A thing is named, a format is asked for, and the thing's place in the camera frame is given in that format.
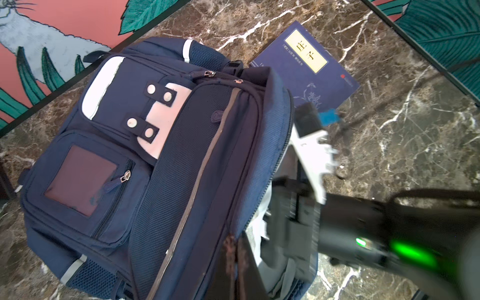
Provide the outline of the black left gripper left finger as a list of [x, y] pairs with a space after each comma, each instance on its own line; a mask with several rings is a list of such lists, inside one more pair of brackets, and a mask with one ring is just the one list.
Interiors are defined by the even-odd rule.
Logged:
[[230, 234], [222, 242], [205, 300], [236, 299], [236, 250], [236, 239]]

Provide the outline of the navy blue school backpack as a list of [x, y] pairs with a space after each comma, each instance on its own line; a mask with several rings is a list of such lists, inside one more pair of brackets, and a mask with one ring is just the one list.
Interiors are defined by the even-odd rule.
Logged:
[[66, 286], [104, 300], [204, 300], [223, 241], [245, 232], [269, 300], [312, 281], [260, 255], [294, 99], [269, 67], [191, 39], [107, 54], [22, 173], [28, 247]]

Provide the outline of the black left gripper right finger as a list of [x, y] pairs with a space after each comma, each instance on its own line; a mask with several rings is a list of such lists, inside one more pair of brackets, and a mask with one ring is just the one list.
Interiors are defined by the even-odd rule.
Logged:
[[237, 299], [269, 299], [245, 232], [237, 241]]

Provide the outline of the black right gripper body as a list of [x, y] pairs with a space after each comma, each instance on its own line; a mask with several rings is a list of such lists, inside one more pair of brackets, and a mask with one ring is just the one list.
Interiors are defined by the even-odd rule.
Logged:
[[390, 267], [386, 208], [382, 202], [328, 193], [321, 204], [306, 182], [280, 177], [264, 217], [261, 259], [270, 267], [295, 263], [295, 276], [312, 281], [318, 254], [333, 266]]

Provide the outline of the purple book yellow label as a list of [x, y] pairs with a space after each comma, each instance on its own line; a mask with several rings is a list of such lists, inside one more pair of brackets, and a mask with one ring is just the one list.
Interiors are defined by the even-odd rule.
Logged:
[[312, 103], [320, 113], [338, 109], [360, 87], [355, 78], [297, 21], [249, 65], [275, 70], [291, 91], [296, 107]]

